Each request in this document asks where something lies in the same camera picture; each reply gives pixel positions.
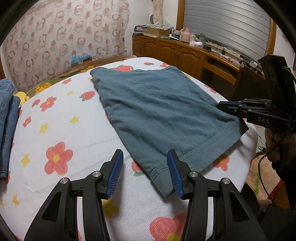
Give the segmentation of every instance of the silver screw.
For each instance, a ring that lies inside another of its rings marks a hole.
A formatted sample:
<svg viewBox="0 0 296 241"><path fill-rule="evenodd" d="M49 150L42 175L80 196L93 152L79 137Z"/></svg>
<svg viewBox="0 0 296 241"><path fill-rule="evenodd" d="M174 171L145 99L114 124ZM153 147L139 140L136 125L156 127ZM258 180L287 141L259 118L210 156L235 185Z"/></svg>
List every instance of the silver screw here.
<svg viewBox="0 0 296 241"><path fill-rule="evenodd" d="M61 184L66 184L68 182L68 178L64 177L61 179Z"/></svg>
<svg viewBox="0 0 296 241"><path fill-rule="evenodd" d="M222 182L223 182L224 184L229 184L229 183L230 183L230 180L229 180L228 178L223 178L223 179L222 179Z"/></svg>
<svg viewBox="0 0 296 241"><path fill-rule="evenodd" d="M100 171L93 172L93 176L94 177L99 177L100 175L101 175L101 172Z"/></svg>
<svg viewBox="0 0 296 241"><path fill-rule="evenodd" d="M191 177L197 177L198 176L198 173L196 171L192 171L192 172L189 173L189 175Z"/></svg>

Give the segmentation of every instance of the yellow plush toy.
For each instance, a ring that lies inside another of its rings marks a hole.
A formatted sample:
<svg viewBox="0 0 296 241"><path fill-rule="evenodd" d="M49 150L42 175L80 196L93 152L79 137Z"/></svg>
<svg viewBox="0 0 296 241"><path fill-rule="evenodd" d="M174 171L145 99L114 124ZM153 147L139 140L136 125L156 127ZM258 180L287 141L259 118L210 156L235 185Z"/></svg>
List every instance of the yellow plush toy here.
<svg viewBox="0 0 296 241"><path fill-rule="evenodd" d="M25 103L27 100L30 99L30 97L27 96L25 92L20 92L20 91L17 92L14 96L17 96L17 97L20 98L20 106L21 106L23 103Z"/></svg>

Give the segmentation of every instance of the window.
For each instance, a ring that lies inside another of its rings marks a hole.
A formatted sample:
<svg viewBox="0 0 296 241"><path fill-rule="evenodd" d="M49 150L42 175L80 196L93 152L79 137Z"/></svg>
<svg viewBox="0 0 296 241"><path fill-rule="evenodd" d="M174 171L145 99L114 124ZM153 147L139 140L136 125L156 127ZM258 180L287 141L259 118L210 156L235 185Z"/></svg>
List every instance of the window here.
<svg viewBox="0 0 296 241"><path fill-rule="evenodd" d="M184 27L194 34L203 33L254 60L266 54L270 25L268 14L253 0L185 1Z"/></svg>

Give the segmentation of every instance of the teal fabric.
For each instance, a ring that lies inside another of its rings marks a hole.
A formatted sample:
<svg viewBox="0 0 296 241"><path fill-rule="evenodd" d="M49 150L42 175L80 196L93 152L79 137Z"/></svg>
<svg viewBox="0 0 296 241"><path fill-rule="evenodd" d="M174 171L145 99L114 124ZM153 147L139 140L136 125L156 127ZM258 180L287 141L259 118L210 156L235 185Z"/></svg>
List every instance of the teal fabric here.
<svg viewBox="0 0 296 241"><path fill-rule="evenodd" d="M119 137L164 196L173 190L169 149L199 172L248 129L176 67L90 74Z"/></svg>

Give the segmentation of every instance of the floral tablecloth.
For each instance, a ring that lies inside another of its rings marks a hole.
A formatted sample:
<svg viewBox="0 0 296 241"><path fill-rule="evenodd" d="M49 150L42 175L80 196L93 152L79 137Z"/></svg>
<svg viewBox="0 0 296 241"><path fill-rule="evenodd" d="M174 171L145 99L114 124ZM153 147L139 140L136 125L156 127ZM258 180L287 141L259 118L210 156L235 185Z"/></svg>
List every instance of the floral tablecloth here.
<svg viewBox="0 0 296 241"><path fill-rule="evenodd" d="M104 67L131 71L166 66L152 58L133 58ZM0 214L23 240L39 208L62 177L84 178L109 161L116 149L122 149L124 165L115 194L103 201L111 240L179 240L188 201L176 194L163 198L131 158L105 115L89 72L61 81L22 105L10 174L6 182L0 183ZM213 89L186 76L217 101L225 101ZM241 190L257 144L254 126L248 127L234 146L202 172L206 178L228 177ZM213 229L213 200L209 198L208 203L207 238ZM77 216L79 239L85 240L81 198Z"/></svg>

